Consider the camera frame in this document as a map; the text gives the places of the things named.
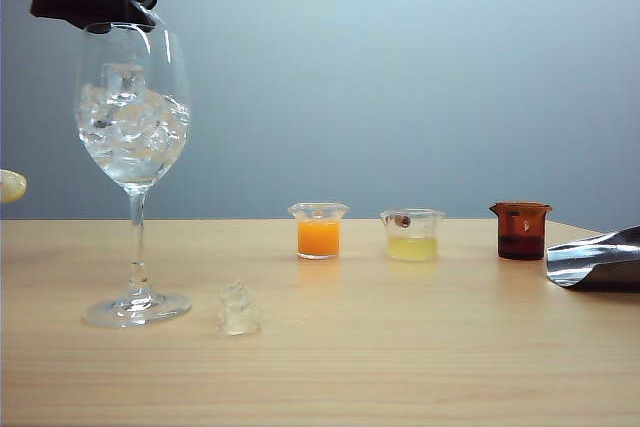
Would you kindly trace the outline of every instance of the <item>small plastic container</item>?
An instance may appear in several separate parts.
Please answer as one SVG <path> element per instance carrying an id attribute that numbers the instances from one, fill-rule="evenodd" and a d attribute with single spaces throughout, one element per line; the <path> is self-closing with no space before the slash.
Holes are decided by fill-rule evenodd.
<path id="1" fill-rule="evenodd" d="M 438 226 L 444 213 L 433 209 L 389 209 L 380 214 L 387 229 L 387 255 L 423 261 L 438 256 Z"/>
<path id="2" fill-rule="evenodd" d="M 340 251 L 340 219 L 349 207 L 337 202 L 299 202 L 289 207 L 298 221 L 298 257 L 331 259 Z"/>
<path id="3" fill-rule="evenodd" d="M 497 202 L 489 207 L 498 216 L 498 255 L 505 259 L 544 257 L 544 227 L 550 205 L 539 202 Z"/>

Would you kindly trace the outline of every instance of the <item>yellow liquid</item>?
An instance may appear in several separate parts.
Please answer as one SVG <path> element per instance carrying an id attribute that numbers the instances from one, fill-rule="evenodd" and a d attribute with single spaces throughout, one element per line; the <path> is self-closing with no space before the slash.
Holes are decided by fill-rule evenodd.
<path id="1" fill-rule="evenodd" d="M 438 255 L 438 241 L 435 237 L 389 237 L 387 254 L 399 260 L 432 259 Z"/>

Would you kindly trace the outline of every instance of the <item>brown liquid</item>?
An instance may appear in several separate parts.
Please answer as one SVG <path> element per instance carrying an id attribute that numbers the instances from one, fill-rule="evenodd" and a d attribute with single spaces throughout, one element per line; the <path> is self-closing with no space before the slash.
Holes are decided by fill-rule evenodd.
<path id="1" fill-rule="evenodd" d="M 498 255 L 505 259 L 538 260 L 544 257 L 544 237 L 498 236 Z"/>

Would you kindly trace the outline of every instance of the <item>light wood surface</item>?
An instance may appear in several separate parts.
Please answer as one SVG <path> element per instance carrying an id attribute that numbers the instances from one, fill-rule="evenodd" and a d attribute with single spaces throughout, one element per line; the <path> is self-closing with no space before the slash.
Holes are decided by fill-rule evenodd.
<path id="1" fill-rule="evenodd" d="M 124 287 L 127 222 L 2 226 L 6 426 L 640 425 L 640 296 L 498 258 L 495 219 L 445 220 L 425 263 L 387 259 L 378 220 L 329 261 L 295 256 L 293 220 L 147 221 L 153 285 L 193 308 L 121 330 L 81 314 Z M 547 245 L 593 234 L 548 222 Z M 219 328 L 235 280 L 258 334 Z"/>

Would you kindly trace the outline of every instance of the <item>yellow object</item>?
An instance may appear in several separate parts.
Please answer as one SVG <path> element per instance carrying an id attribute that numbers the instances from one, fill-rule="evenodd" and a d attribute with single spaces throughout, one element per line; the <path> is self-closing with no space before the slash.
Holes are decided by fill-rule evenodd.
<path id="1" fill-rule="evenodd" d="M 387 239 L 387 254 L 398 260 L 427 260 L 438 255 L 435 237 L 393 237 Z"/>
<path id="2" fill-rule="evenodd" d="M 18 200 L 27 190 L 27 179 L 10 170 L 0 169 L 0 201 L 3 204 Z"/>

